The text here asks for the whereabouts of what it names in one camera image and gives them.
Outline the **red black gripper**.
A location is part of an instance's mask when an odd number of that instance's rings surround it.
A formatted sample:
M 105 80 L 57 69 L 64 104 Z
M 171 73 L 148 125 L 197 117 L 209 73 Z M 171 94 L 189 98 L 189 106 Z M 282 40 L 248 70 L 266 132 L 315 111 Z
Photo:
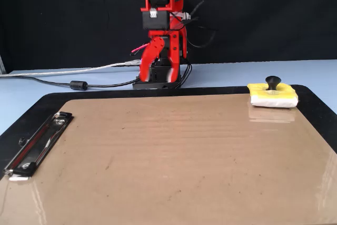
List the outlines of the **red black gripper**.
M 142 82 L 149 80 L 151 64 L 159 57 L 165 46 L 160 36 L 166 36 L 169 37 L 168 59 L 171 63 L 166 80 L 168 83 L 173 83 L 180 72 L 180 48 L 181 57 L 187 57 L 187 30 L 184 22 L 188 20 L 188 13 L 152 10 L 142 14 L 143 28 L 148 30 L 149 38 L 153 38 L 145 47 L 141 57 L 140 80 Z

